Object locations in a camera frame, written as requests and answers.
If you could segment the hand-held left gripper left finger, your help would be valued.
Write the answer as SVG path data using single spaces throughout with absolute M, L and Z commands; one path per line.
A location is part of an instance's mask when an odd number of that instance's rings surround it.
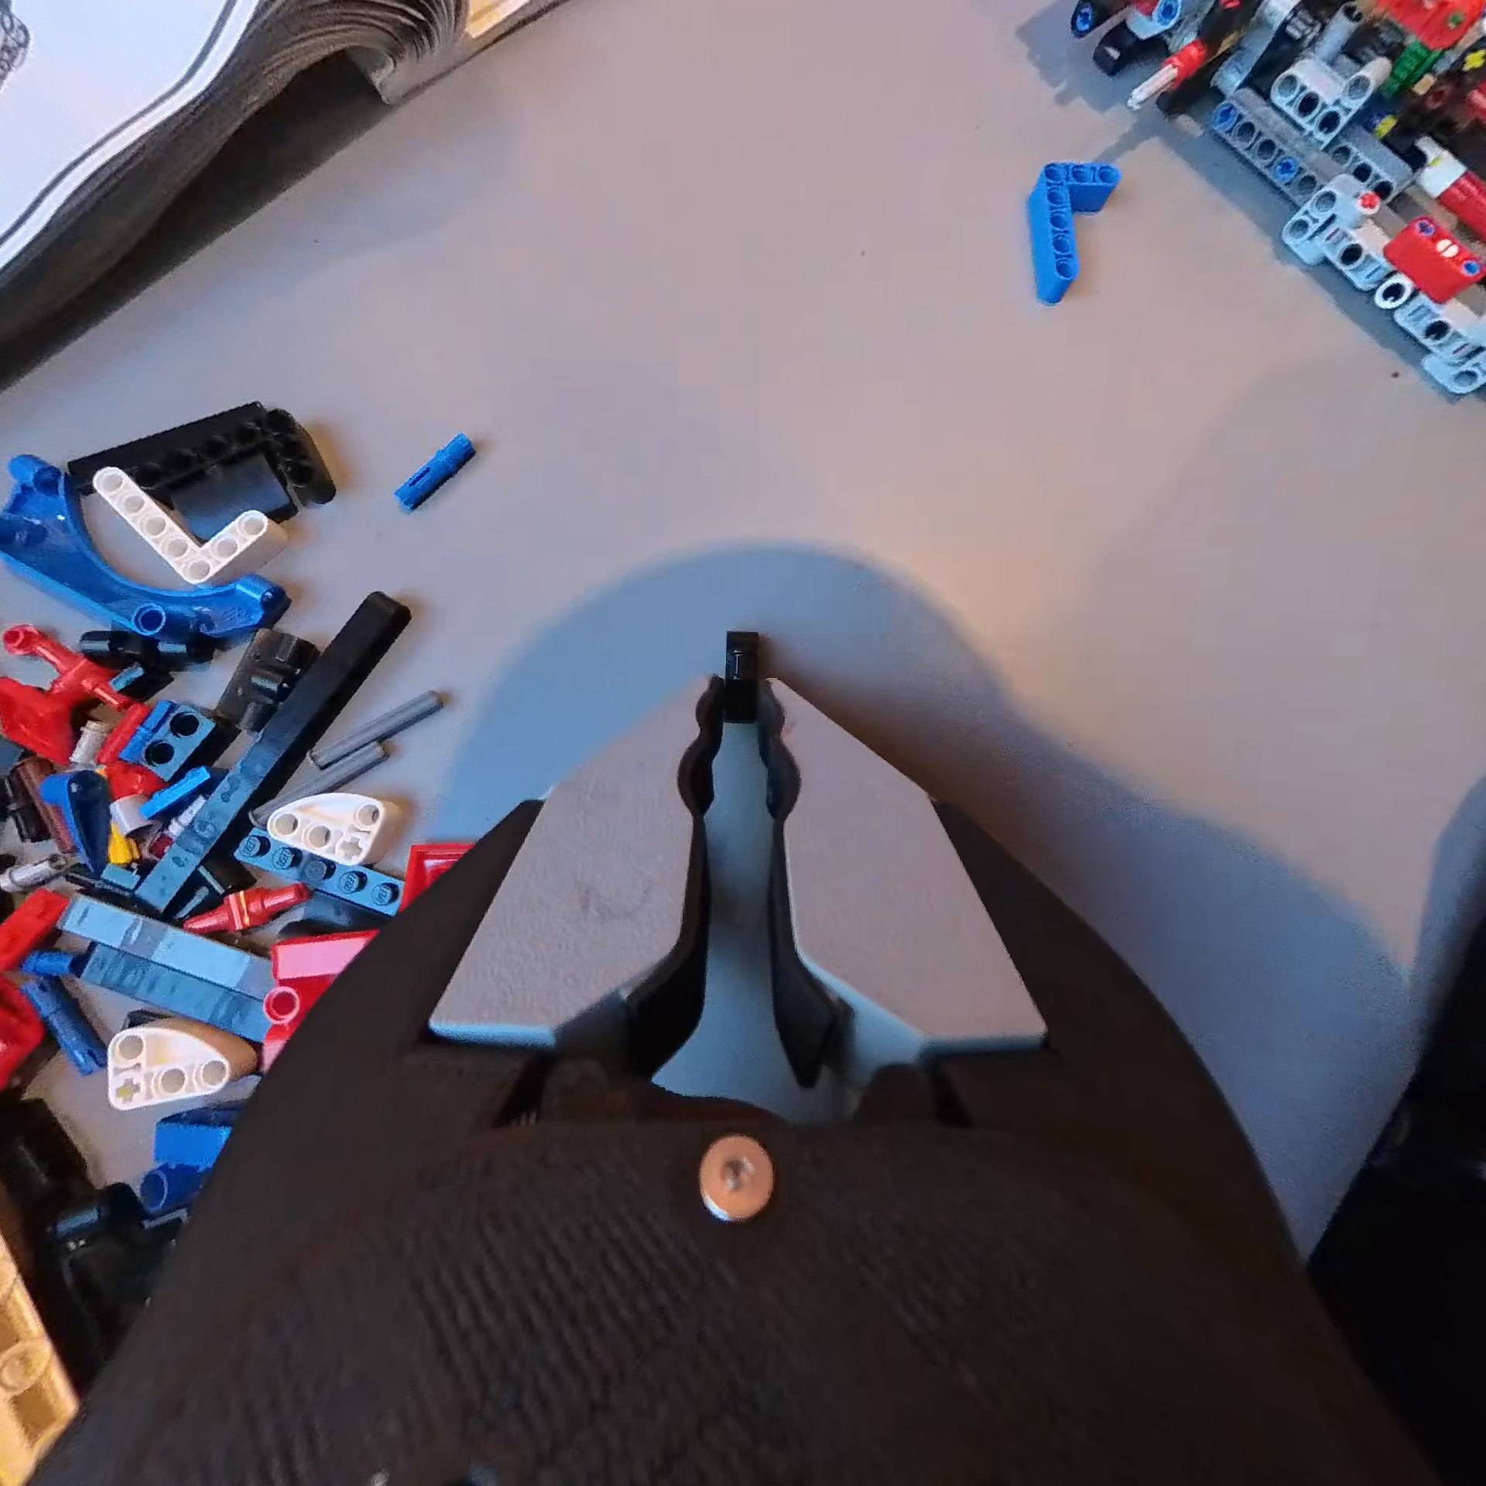
M 719 677 L 686 683 L 548 791 L 432 1034 L 641 1078 L 685 1047 L 705 1000 L 723 694 Z

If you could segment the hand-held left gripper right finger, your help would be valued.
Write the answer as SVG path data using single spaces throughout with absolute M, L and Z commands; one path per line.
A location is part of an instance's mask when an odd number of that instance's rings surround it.
M 795 1081 L 1021 1054 L 1048 1027 L 931 794 L 778 678 L 757 689 L 773 1011 Z

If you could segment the blue angled beam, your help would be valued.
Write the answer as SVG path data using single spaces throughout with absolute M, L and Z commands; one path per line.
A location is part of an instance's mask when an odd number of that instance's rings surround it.
M 1058 305 L 1079 277 L 1076 223 L 1099 214 L 1123 180 L 1118 166 L 1103 161 L 1045 164 L 1027 200 L 1027 222 L 1036 296 Z

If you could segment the brick car chassis model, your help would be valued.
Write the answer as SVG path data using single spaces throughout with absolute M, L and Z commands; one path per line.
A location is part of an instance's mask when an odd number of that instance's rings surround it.
M 1146 70 L 1132 112 L 1197 109 L 1290 203 L 1279 232 L 1421 350 L 1451 400 L 1485 387 L 1482 2 L 1079 2 L 1106 76 Z

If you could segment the pile of loose bricks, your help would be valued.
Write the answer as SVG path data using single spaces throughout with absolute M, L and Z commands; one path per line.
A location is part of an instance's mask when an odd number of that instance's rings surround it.
M 338 488 L 261 401 L 64 466 L 21 455 L 4 568 L 93 627 L 4 623 L 4 1483 L 28 1483 L 144 1310 L 270 1071 L 462 845 L 381 867 L 366 790 L 428 691 L 327 739 L 409 623 L 321 647 L 267 568 Z

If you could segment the blue connector pin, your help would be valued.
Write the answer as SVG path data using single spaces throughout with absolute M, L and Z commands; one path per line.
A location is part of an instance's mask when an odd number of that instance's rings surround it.
M 465 434 L 440 448 L 395 488 L 394 499 L 400 510 L 418 511 L 474 460 L 476 452 L 474 440 Z

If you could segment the building instruction booklet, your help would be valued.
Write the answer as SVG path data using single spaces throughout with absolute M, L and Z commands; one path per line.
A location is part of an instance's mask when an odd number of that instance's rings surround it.
M 352 59 L 395 105 L 553 8 L 4 3 L 4 347 L 104 279 L 304 73 Z

